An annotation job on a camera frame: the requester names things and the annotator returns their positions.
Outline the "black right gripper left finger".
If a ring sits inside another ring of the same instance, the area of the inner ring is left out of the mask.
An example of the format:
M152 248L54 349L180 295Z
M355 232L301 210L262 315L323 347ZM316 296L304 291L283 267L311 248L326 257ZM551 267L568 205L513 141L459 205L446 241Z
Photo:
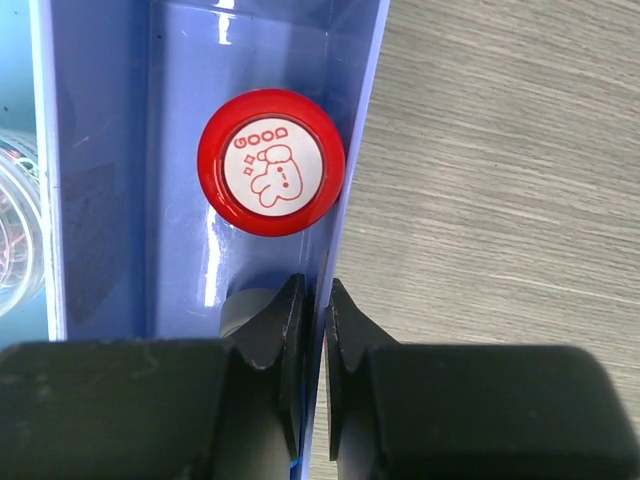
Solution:
M286 479L300 456L306 281L222 339L1 354L5 479Z

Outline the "light blue drawer box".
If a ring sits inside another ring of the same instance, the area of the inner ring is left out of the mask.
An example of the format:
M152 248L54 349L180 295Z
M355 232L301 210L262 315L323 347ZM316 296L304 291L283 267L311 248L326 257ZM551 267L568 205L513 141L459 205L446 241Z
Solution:
M40 171L40 199L44 247L44 285L6 315L1 314L1 346L59 340L65 335L60 319L58 230L60 201L56 196L58 168L45 132L48 76L44 71L40 13L35 1L1 4L1 130L35 136Z

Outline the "blue glue bottle grey cap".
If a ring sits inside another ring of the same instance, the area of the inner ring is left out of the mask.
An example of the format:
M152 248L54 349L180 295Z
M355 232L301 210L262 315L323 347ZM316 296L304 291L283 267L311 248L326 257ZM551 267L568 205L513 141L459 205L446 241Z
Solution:
M230 295L220 312L219 336L228 337L261 312L274 298L276 291L252 288Z

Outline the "purple drawer box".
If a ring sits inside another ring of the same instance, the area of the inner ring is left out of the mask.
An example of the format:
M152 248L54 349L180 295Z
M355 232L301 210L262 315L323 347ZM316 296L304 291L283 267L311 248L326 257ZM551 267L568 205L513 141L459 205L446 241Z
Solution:
M196 185L217 107L284 87L334 120L357 163L385 1L35 1L58 168L58 342L213 334L223 298L302 273L328 303L348 199L304 232L243 233Z

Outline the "red black stamp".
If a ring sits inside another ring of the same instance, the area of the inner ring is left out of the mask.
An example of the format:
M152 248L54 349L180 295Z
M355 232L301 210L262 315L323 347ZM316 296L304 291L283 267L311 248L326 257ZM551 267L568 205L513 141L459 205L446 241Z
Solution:
M329 115L285 89L245 92L207 122L197 150L204 196L233 226L280 237L305 230L343 188L346 153Z

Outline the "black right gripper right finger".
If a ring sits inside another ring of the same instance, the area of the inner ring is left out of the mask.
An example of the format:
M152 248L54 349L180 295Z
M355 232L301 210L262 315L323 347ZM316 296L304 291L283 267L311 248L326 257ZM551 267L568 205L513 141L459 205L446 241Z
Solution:
M343 479L635 479L603 366L568 345L410 344L340 282L326 314L330 457Z

